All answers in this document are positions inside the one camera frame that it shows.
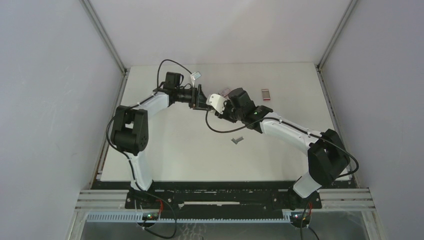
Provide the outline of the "silver staple strip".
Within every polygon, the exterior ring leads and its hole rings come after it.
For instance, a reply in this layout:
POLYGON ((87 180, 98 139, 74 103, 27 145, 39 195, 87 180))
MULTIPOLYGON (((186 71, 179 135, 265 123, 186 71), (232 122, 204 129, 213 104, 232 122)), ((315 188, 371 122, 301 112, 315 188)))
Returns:
POLYGON ((231 141, 235 144, 235 145, 237 145, 239 142, 241 142, 242 140, 244 140, 244 138, 241 136, 241 137, 238 137, 238 138, 232 138, 231 139, 231 141))

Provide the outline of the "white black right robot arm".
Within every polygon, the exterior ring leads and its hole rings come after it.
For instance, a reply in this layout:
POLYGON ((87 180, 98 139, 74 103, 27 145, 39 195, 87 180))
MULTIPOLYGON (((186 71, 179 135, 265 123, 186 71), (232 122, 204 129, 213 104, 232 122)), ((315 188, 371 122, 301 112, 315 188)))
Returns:
POLYGON ((206 103, 219 119, 240 121, 244 128, 285 141, 306 155, 308 169, 290 188, 289 203, 295 208, 302 208, 313 192, 341 177, 351 162, 336 131, 320 132, 293 123, 267 106, 256 105, 243 88, 232 90, 228 97, 211 94, 206 103))

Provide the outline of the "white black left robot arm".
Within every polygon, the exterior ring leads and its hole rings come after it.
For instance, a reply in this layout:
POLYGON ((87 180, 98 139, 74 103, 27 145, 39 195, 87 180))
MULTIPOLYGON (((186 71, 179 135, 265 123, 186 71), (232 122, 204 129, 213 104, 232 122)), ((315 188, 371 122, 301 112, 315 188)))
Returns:
POLYGON ((192 110, 210 109, 202 85, 192 82, 185 88, 183 79, 180 73, 167 72, 165 80, 147 98, 129 106, 119 105, 106 127, 108 144, 129 161, 130 186, 140 191, 136 200, 145 209, 153 207, 157 200, 156 194, 149 190, 153 178, 145 153, 149 119, 175 103, 187 103, 192 110))

